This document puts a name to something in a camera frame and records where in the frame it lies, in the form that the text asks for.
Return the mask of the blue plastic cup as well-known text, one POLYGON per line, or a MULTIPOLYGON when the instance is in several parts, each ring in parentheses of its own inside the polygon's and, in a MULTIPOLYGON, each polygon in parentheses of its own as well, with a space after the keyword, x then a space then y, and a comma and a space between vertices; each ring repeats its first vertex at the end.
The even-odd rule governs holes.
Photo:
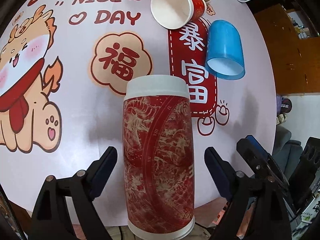
POLYGON ((241 37, 234 25, 215 20, 208 29, 206 70, 224 80, 239 80, 245 75, 241 37))

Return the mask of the grey chair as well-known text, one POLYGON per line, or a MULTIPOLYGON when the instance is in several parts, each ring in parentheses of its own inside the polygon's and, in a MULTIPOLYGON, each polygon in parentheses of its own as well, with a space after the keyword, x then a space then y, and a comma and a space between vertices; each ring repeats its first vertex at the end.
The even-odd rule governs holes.
POLYGON ((303 152, 301 142, 292 140, 291 135, 288 129, 278 125, 272 151, 273 159, 287 179, 293 174, 303 152))

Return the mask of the tall red patterned cup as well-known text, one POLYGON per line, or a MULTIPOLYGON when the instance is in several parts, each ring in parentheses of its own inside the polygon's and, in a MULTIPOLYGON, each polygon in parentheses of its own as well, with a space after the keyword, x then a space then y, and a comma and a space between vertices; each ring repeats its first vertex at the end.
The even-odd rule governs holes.
POLYGON ((182 239, 194 227, 194 143, 188 87, 147 75, 127 84, 123 156, 128 226, 141 239, 182 239))

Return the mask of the printed cartoon tablecloth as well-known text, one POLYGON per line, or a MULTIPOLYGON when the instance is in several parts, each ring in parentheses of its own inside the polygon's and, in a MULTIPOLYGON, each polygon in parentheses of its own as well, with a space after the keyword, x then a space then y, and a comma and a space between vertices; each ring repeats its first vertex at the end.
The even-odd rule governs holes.
MULTIPOLYGON (((51 153, 35 145, 30 153, 1 147, 1 185, 15 204, 32 210, 48 175, 66 178, 89 167, 108 146, 118 152, 118 161, 95 208, 106 226, 127 224, 120 127, 123 98, 89 77, 96 42, 111 26, 94 20, 105 3, 72 5, 73 0, 42 0, 53 9, 57 20, 55 42, 45 58, 63 65, 59 90, 49 96, 62 115, 62 137, 51 153)), ((229 81, 218 79, 217 99, 230 113, 227 124, 213 130, 193 121, 195 141, 195 205, 204 206, 218 197, 218 191, 204 164, 204 150, 213 146, 237 170, 252 174, 236 152, 239 139, 251 134, 272 151, 276 130, 276 90, 271 61, 261 31, 248 6, 237 0, 214 0, 215 15, 239 31, 245 59, 245 75, 229 81)))

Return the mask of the red paper cup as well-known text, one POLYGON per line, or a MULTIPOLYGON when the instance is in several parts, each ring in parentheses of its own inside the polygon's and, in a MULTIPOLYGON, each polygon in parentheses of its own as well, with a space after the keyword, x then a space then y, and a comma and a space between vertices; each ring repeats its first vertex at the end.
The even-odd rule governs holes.
POLYGON ((151 0, 150 9, 157 23, 174 30, 198 20, 206 12, 207 5, 204 0, 151 0))

